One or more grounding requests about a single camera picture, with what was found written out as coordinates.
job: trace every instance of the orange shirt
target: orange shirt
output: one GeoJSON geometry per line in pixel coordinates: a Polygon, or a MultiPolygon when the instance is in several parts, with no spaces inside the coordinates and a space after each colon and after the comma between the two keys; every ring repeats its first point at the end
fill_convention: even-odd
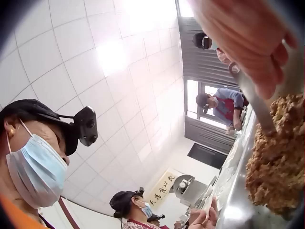
{"type": "Polygon", "coordinates": [[[0,195],[0,202],[7,217],[16,229],[46,229],[46,227],[41,225],[39,222],[27,216],[3,195],[0,195]]]}

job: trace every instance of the black cap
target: black cap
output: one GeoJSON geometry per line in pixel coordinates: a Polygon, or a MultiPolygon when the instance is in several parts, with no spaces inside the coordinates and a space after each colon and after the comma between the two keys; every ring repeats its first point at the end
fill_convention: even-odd
{"type": "Polygon", "coordinates": [[[197,48],[200,48],[200,49],[203,48],[202,40],[203,40],[204,37],[206,37],[206,34],[205,34],[204,32],[202,32],[202,33],[196,33],[196,34],[193,36],[193,43],[194,43],[194,45],[195,45],[197,48]]]}
{"type": "Polygon", "coordinates": [[[115,210],[114,217],[123,217],[125,211],[128,211],[127,207],[130,206],[130,200],[133,196],[138,195],[142,197],[142,194],[135,191],[120,191],[116,193],[110,200],[110,206],[115,210]]]}
{"type": "Polygon", "coordinates": [[[204,108],[205,105],[207,104],[209,96],[208,94],[199,94],[196,97],[196,103],[199,107],[204,108]]]}
{"type": "Polygon", "coordinates": [[[160,219],[164,219],[165,215],[156,216],[155,214],[152,214],[151,217],[148,218],[147,222],[150,223],[152,221],[159,221],[160,219]]]}
{"type": "Polygon", "coordinates": [[[18,100],[3,108],[0,111],[0,133],[3,131],[4,118],[16,115],[22,121],[37,120],[58,125],[65,137],[66,155],[71,155],[76,151],[78,136],[73,125],[61,121],[58,114],[53,112],[46,105],[35,99],[18,100]]]}

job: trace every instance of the ear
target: ear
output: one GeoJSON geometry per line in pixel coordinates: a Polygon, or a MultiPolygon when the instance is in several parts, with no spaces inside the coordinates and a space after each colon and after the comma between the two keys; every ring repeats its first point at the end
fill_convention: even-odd
{"type": "Polygon", "coordinates": [[[134,196],[131,198],[131,201],[132,201],[133,204],[136,205],[136,203],[135,203],[136,202],[136,198],[134,196]]]}
{"type": "Polygon", "coordinates": [[[9,139],[11,139],[16,133],[16,127],[18,125],[19,120],[17,118],[6,117],[4,118],[3,126],[9,139]]]}

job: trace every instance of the blue shirt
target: blue shirt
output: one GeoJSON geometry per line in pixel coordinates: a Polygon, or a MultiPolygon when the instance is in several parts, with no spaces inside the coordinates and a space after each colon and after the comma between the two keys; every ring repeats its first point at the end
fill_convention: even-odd
{"type": "MultiPolygon", "coordinates": [[[[230,90],[227,88],[218,88],[215,95],[218,98],[221,99],[232,99],[234,103],[234,107],[243,107],[244,104],[244,98],[242,96],[241,92],[230,90]]],[[[229,112],[229,109],[225,107],[224,101],[218,101],[217,108],[226,114],[229,112]]],[[[216,108],[213,109],[213,114],[220,118],[227,126],[233,125],[233,120],[227,119],[222,113],[220,113],[216,108]]]]}

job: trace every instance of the camera lens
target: camera lens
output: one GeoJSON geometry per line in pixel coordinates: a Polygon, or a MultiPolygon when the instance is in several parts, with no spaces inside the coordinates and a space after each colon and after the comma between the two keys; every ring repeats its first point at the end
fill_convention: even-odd
{"type": "Polygon", "coordinates": [[[93,135],[93,136],[90,138],[90,142],[92,142],[92,143],[95,143],[96,140],[97,140],[97,136],[96,136],[96,135],[93,135]]]}
{"type": "Polygon", "coordinates": [[[90,119],[86,125],[88,128],[92,128],[95,125],[95,123],[94,123],[93,119],[90,119]]]}

